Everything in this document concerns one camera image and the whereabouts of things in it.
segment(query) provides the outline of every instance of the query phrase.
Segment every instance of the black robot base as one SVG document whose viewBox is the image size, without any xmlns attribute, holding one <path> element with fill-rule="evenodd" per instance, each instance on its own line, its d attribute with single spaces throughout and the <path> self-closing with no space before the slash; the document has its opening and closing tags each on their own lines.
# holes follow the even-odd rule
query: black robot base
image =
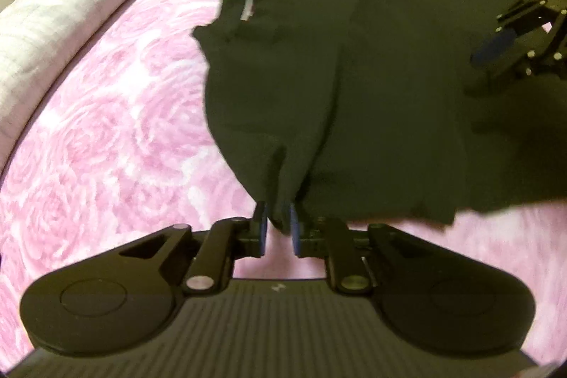
<svg viewBox="0 0 567 378">
<path fill-rule="evenodd" d="M 290 208 L 326 279 L 233 279 L 265 251 L 266 210 L 175 224 L 34 282 L 35 350 L 9 378 L 511 378 L 535 302 L 518 279 L 396 228 Z"/>
</svg>

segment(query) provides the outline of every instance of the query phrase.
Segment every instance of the pink rose pattern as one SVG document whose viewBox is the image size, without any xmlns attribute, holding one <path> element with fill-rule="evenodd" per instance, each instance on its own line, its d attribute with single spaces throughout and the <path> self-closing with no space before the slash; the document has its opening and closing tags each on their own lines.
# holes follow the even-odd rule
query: pink rose pattern
<svg viewBox="0 0 567 378">
<path fill-rule="evenodd" d="M 249 215 L 253 201 L 223 161 L 203 116 L 206 61 L 191 37 L 219 0 L 128 0 L 68 66 L 22 140 L 0 194 L 0 369 L 31 345 L 18 317 L 29 284 L 58 267 L 175 222 L 196 230 Z M 567 354 L 567 206 L 549 203 L 481 217 L 441 232 L 399 225 L 514 273 L 534 291 L 524 350 L 540 363 Z M 311 278 L 270 231 L 268 256 L 237 276 Z"/>
</svg>

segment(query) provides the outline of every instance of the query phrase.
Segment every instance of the clothing tag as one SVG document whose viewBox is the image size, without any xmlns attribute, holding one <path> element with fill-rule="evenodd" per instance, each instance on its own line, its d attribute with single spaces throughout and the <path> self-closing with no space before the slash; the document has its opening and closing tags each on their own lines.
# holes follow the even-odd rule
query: clothing tag
<svg viewBox="0 0 567 378">
<path fill-rule="evenodd" d="M 242 11 L 242 15 L 240 16 L 240 19 L 243 21 L 247 21 L 254 13 L 253 7 L 254 7 L 254 0 L 245 0 L 245 8 Z"/>
<path fill-rule="evenodd" d="M 557 364 L 551 363 L 542 367 L 527 368 L 515 374 L 512 378 L 548 378 L 557 367 Z"/>
</svg>

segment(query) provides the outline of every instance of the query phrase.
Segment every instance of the logo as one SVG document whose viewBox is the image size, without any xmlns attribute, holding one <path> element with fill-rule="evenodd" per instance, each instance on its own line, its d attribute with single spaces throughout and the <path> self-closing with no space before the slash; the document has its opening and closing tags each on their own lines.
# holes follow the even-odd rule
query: logo
<svg viewBox="0 0 567 378">
<path fill-rule="evenodd" d="M 286 289 L 286 286 L 284 284 L 277 284 L 277 285 L 272 285 L 271 289 L 274 290 L 274 292 L 280 293 L 281 291 Z"/>
</svg>

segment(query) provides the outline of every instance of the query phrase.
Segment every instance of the bolt head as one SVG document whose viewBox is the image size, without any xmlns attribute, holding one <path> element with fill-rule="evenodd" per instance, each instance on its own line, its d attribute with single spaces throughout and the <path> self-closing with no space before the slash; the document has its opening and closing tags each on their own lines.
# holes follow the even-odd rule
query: bolt head
<svg viewBox="0 0 567 378">
<path fill-rule="evenodd" d="M 186 284 L 192 290 L 208 290 L 214 285 L 214 280 L 209 276 L 193 276 Z"/>
<path fill-rule="evenodd" d="M 341 285 L 347 290 L 364 290 L 370 285 L 370 281 L 363 276 L 351 275 L 342 279 Z"/>
</svg>

